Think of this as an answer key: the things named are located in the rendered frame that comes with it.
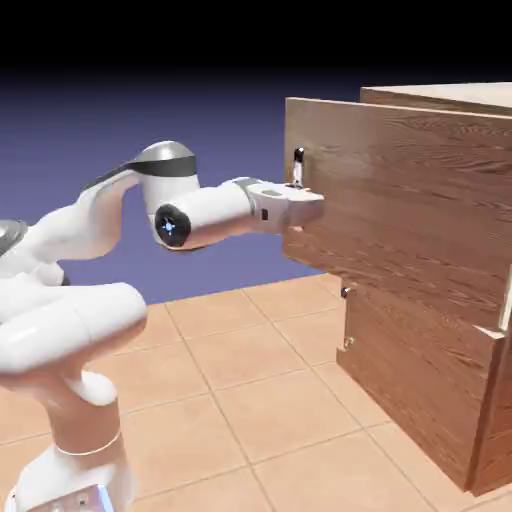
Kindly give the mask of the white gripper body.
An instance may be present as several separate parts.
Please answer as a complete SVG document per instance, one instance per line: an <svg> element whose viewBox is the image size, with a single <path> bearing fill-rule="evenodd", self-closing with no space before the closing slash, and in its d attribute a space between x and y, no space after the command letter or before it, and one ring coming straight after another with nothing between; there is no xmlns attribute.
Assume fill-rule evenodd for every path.
<svg viewBox="0 0 512 512"><path fill-rule="evenodd" d="M324 214L325 198L309 188L285 186L285 206L281 214L281 233L302 232L311 222L319 220Z"/></svg>

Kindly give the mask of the long silver door handle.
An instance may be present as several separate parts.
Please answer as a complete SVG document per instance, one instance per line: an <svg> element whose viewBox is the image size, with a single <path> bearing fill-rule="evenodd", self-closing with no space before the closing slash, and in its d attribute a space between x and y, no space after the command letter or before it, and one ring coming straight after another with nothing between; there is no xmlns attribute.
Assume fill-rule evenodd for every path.
<svg viewBox="0 0 512 512"><path fill-rule="evenodd" d="M305 150L303 147L294 149L292 165L292 186L294 188L301 189L303 187L304 156Z"/></svg>

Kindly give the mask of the large wooden cabinet door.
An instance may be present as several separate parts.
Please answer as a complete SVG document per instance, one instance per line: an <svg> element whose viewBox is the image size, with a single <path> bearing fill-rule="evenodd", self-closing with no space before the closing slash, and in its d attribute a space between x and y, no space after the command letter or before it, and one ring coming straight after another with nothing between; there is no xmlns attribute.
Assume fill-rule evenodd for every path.
<svg viewBox="0 0 512 512"><path fill-rule="evenodd" d="M324 216L287 257L490 330L512 311L512 116L290 98Z"/></svg>

